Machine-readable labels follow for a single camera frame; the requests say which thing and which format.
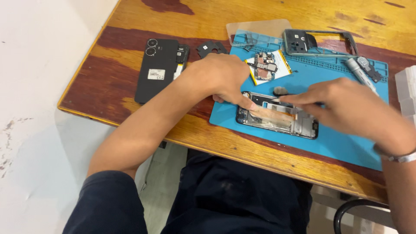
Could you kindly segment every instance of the floor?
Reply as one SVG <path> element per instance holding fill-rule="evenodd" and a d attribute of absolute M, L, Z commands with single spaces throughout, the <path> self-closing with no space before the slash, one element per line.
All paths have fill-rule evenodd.
<path fill-rule="evenodd" d="M 186 154 L 186 147 L 171 143 L 168 143 L 165 149 L 158 148 L 154 153 L 147 175 L 146 187 L 140 193 L 149 234 L 159 234 L 166 224 L 169 211 L 178 191 L 180 172 L 186 164 Z M 312 190 L 320 191 L 322 189 L 326 188 L 314 187 Z M 334 233 L 332 226 L 334 214 L 335 209 L 313 202 L 307 233 Z M 354 216 L 345 214 L 342 218 L 343 234 L 371 233 L 357 232 L 353 230 L 353 226 Z"/>

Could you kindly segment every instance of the smartphone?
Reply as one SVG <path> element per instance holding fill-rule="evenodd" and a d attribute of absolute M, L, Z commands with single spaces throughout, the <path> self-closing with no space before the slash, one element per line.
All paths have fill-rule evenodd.
<path fill-rule="evenodd" d="M 302 109 L 294 107 L 290 103 L 274 102 L 272 100 L 278 98 L 275 96 L 263 95 L 249 91 L 243 91 L 242 94 L 243 96 L 250 98 L 255 104 L 263 108 L 283 113 L 289 116 L 292 120 L 290 125 L 280 125 L 276 122 L 271 122 L 270 120 L 254 116 L 249 110 L 238 107 L 235 118 L 237 123 L 308 139 L 316 139 L 318 137 L 318 120 Z"/>
<path fill-rule="evenodd" d="M 146 103 L 185 69 L 189 46 L 171 39 L 148 39 L 134 100 Z"/>

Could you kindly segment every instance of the hand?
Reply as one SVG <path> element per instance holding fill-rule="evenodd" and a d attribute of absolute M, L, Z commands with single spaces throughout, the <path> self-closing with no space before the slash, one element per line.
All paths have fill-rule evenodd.
<path fill-rule="evenodd" d="M 240 87 L 250 74 L 249 66 L 236 55 L 209 53 L 196 61 L 185 72 L 194 72 L 191 79 L 196 90 L 203 89 L 214 101 L 231 102 L 242 108 L 256 110 L 258 106 L 244 97 Z"/>
<path fill-rule="evenodd" d="M 394 142 L 415 138 L 414 126 L 368 87 L 348 78 L 313 84 L 308 91 L 298 95 L 280 97 L 314 115 L 320 123 L 339 132 L 369 138 L 391 151 Z M 324 102 L 325 108 L 315 105 Z"/>

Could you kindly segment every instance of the forearm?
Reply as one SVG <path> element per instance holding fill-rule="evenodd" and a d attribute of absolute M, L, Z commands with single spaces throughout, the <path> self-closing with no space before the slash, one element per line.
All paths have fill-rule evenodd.
<path fill-rule="evenodd" d="M 175 124 L 208 90 L 195 90 L 194 73 L 184 73 L 128 117 L 93 155 L 88 176 L 103 170 L 119 170 L 134 178 L 137 168 L 156 150 Z"/>
<path fill-rule="evenodd" d="M 399 119 L 397 132 L 377 143 L 384 151 L 394 155 L 405 155 L 416 149 L 416 130 L 411 124 Z M 382 162 L 386 178 L 387 194 L 391 214 L 401 234 L 415 233 L 416 222 L 416 161 L 407 163 Z"/>

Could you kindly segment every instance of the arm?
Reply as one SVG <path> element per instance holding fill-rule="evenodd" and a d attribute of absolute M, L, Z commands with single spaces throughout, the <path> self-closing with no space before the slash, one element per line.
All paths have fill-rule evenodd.
<path fill-rule="evenodd" d="M 283 96 L 337 131 L 366 137 L 400 156 L 416 149 L 416 129 L 372 91 L 347 78 L 313 84 L 299 95 Z M 314 105 L 324 102 L 325 108 Z M 399 233 L 416 230 L 416 161 L 382 161 L 393 221 Z"/>
<path fill-rule="evenodd" d="M 128 117 L 94 153 L 87 176 L 122 171 L 133 179 L 137 168 L 157 149 L 166 134 L 191 107 L 209 95 L 245 108 L 257 106 L 240 86 L 249 67 L 235 55 L 209 54 L 194 62 L 175 81 Z"/>

